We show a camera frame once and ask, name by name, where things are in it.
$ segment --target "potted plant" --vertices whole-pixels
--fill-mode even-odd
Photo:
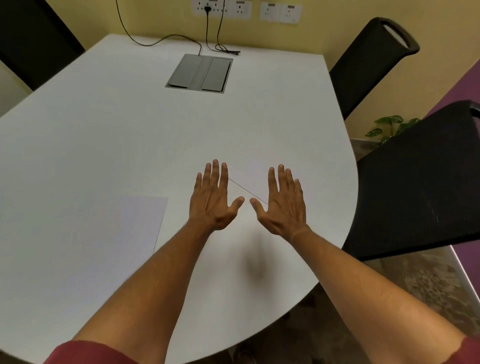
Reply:
[[[378,126],[381,126],[381,128],[377,127],[375,129],[372,129],[368,133],[366,133],[365,136],[368,138],[373,138],[377,135],[382,135],[380,144],[383,145],[386,142],[388,142],[391,138],[399,134],[402,134],[406,129],[411,128],[419,121],[420,119],[414,118],[414,119],[411,119],[409,122],[405,122],[405,120],[399,115],[385,116],[383,118],[375,120],[375,124],[377,124]],[[394,132],[395,124],[398,124],[398,127]]]

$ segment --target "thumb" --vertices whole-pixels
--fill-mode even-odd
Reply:
[[[245,197],[237,197],[235,201],[232,202],[231,206],[227,209],[228,212],[231,213],[233,216],[236,216],[238,214],[239,208],[243,205],[244,202]]]
[[[262,206],[260,201],[258,201],[256,198],[251,198],[250,203],[253,209],[255,210],[255,212],[257,213],[257,218],[260,218],[260,216],[265,213],[264,207]]]

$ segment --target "chair backrest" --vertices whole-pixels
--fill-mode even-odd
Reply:
[[[330,71],[343,118],[402,58],[419,50],[413,37],[393,20],[370,20]]]
[[[372,259],[480,237],[480,105],[445,106],[358,161],[343,249]]]
[[[45,0],[2,0],[0,60],[32,90],[84,52]]]

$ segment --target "hand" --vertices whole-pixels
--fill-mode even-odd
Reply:
[[[265,212],[262,204],[255,198],[250,199],[253,209],[257,213],[258,221],[275,235],[280,235],[289,243],[299,232],[309,231],[305,202],[300,181],[293,181],[291,170],[285,171],[283,165],[278,166],[277,189],[275,170],[268,171],[268,211]]]
[[[245,198],[242,196],[236,198],[232,205],[228,207],[227,164],[222,163],[220,185],[218,185],[218,160],[214,159],[213,170],[211,168],[212,165],[207,163],[203,179],[201,173],[197,174],[193,195],[190,199],[190,219],[204,219],[212,231],[223,230],[237,216]]]

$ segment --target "finger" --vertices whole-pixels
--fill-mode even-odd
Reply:
[[[275,168],[273,167],[270,167],[270,169],[268,170],[268,192],[278,192],[278,187],[276,185],[275,179]]]
[[[285,168],[283,164],[278,166],[278,185],[280,186],[280,191],[286,191],[288,189],[287,177],[285,176]]]
[[[227,189],[228,186],[228,167],[226,163],[222,163],[222,175],[220,176],[220,188]]]
[[[218,187],[218,178],[220,177],[220,172],[218,171],[218,160],[213,160],[212,168],[212,178],[210,179],[210,185]]]
[[[287,168],[285,170],[285,175],[287,176],[287,186],[288,186],[288,190],[292,191],[293,193],[295,193],[295,182],[293,181],[293,176],[292,176],[292,171]]]
[[[207,163],[207,165],[205,166],[204,179],[202,180],[202,187],[209,185],[211,170],[212,165],[210,163]]]
[[[233,217],[236,217],[239,211],[239,208],[243,205],[244,202],[245,202],[245,197],[243,196],[237,197],[235,201],[232,202],[230,207],[227,208],[227,212],[229,214],[232,214]]]
[[[307,211],[305,201],[303,200],[303,190],[298,179],[295,180],[295,202],[297,205],[297,211],[300,213],[301,220],[303,222],[307,222]]]
[[[197,173],[197,179],[195,180],[195,186],[194,186],[193,190],[195,192],[199,191],[201,187],[202,187],[202,174],[200,172],[198,172]]]
[[[266,214],[264,207],[256,198],[251,198],[250,203],[257,214],[257,219],[260,219],[263,215]]]

